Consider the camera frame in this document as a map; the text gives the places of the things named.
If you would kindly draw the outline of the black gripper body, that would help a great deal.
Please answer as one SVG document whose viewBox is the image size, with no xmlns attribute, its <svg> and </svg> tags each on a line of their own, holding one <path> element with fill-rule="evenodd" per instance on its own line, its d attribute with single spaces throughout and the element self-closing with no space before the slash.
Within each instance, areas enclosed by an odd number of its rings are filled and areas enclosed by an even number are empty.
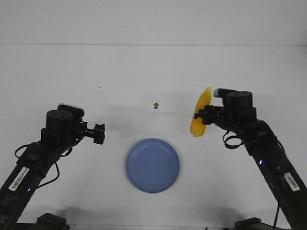
<svg viewBox="0 0 307 230">
<path fill-rule="evenodd" d="M 82 121 L 81 126 L 81 137 L 80 140 L 83 140 L 85 137 L 94 139 L 95 138 L 95 130 L 87 127 L 87 122 Z"/>
<path fill-rule="evenodd" d="M 224 107 L 209 105 L 207 115 L 208 115 L 207 121 L 209 125 L 211 124 L 215 124 L 217 126 L 226 125 L 227 110 Z"/>
</svg>

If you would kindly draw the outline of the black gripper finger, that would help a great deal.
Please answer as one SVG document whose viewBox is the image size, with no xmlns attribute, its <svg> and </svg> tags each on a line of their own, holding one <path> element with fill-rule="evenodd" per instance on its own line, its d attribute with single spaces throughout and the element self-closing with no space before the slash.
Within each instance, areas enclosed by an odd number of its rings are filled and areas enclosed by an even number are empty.
<svg viewBox="0 0 307 230">
<path fill-rule="evenodd" d="M 210 118 L 207 118 L 207 117 L 202 118 L 203 125 L 210 125 L 211 123 L 212 123 L 212 120 Z"/>
<path fill-rule="evenodd" d="M 104 135 L 105 134 L 105 124 L 95 124 L 94 132 L 96 135 Z"/>
<path fill-rule="evenodd" d="M 93 142 L 95 144 L 102 145 L 104 143 L 104 140 L 105 140 L 105 134 L 94 135 L 93 137 Z"/>
<path fill-rule="evenodd" d="M 214 117 L 214 106 L 205 105 L 202 109 L 197 109 L 194 112 L 194 119 L 207 117 L 212 119 Z"/>
</svg>

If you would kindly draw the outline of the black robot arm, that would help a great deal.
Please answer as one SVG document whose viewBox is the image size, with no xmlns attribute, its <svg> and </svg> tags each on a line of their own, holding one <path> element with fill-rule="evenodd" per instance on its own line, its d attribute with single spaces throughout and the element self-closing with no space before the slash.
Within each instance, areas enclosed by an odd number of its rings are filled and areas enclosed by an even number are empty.
<svg viewBox="0 0 307 230">
<path fill-rule="evenodd" d="M 84 137 L 102 145 L 105 140 L 105 125 L 96 124 L 93 129 L 83 121 L 84 110 L 61 104 L 47 112 L 46 125 L 37 142 L 24 145 L 23 154 L 0 189 L 0 228 L 12 230 L 32 198 L 43 187 L 41 181 L 60 158 L 67 157 L 73 147 Z"/>
<path fill-rule="evenodd" d="M 226 131 L 222 137 L 226 148 L 245 146 L 275 197 L 277 209 L 283 212 L 291 229 L 305 230 L 307 187 L 269 125 L 257 118 L 253 94 L 206 88 L 196 103 L 190 133 L 201 137 L 210 124 Z"/>
</svg>

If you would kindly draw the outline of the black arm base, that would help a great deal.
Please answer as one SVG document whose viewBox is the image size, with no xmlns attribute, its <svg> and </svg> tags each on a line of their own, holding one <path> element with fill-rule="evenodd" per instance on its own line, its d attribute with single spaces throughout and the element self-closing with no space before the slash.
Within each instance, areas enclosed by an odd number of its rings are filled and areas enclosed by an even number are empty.
<svg viewBox="0 0 307 230">
<path fill-rule="evenodd" d="M 35 230 L 69 230 L 67 220 L 60 216 L 45 213 L 37 219 Z"/>
<path fill-rule="evenodd" d="M 248 218 L 237 221 L 234 225 L 235 230 L 270 230 L 270 225 L 261 222 L 259 218 Z"/>
</svg>

